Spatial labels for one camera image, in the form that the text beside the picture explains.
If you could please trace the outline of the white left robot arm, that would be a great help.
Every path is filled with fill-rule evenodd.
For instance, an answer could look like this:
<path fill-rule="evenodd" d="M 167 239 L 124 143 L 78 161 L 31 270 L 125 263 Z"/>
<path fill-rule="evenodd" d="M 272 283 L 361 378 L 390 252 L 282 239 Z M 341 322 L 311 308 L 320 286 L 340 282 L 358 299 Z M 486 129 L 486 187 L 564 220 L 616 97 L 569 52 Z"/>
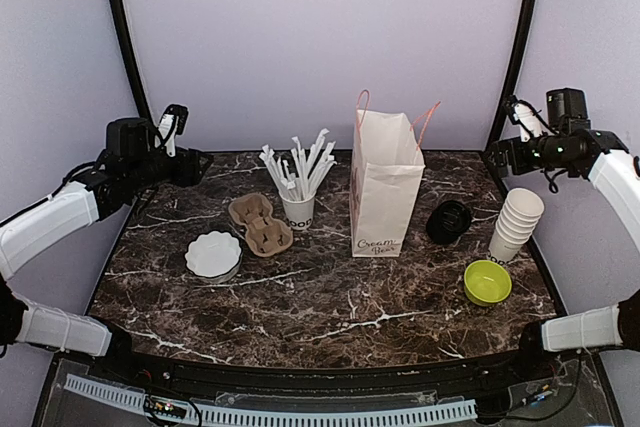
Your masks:
<path fill-rule="evenodd" d="M 46 306 L 11 290 L 7 281 L 33 258 L 76 231 L 132 205 L 144 192 L 168 183 L 197 185 L 212 163 L 196 149 L 181 148 L 188 111 L 170 106 L 160 124 L 122 118 L 106 128 L 98 158 L 74 167 L 60 186 L 1 223 L 1 346 L 36 344 L 59 351 L 102 357 L 101 364 L 120 383 L 141 374 L 140 359 L 113 344 L 111 330 L 90 316 Z"/>

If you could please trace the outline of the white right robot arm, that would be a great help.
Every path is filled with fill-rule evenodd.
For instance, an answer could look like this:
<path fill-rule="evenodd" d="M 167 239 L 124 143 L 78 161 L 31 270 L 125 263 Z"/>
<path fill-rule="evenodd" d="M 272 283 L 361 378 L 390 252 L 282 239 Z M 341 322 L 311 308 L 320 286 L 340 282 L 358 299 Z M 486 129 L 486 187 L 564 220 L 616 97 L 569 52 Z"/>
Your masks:
<path fill-rule="evenodd" d="M 571 189 L 558 199 L 539 192 L 543 207 L 534 233 L 548 240 L 557 234 L 569 245 L 567 256 L 554 257 L 551 274 L 568 291 L 565 267 L 582 260 L 578 248 L 606 251 L 622 241 L 639 244 L 639 159 L 610 131 L 594 129 L 588 118 L 586 96 L 563 88 L 545 95 L 546 110 L 514 95 L 503 99 L 499 110 L 516 128 L 511 138 L 488 144 L 482 160 L 494 178 L 541 173 L 555 187 L 559 174 L 583 179 L 587 186 Z M 549 355 L 587 349 L 639 348 L 639 295 L 606 307 L 594 301 L 573 302 L 582 312 L 532 321 L 520 336 L 510 371 L 521 381 L 534 379 L 549 363 Z"/>

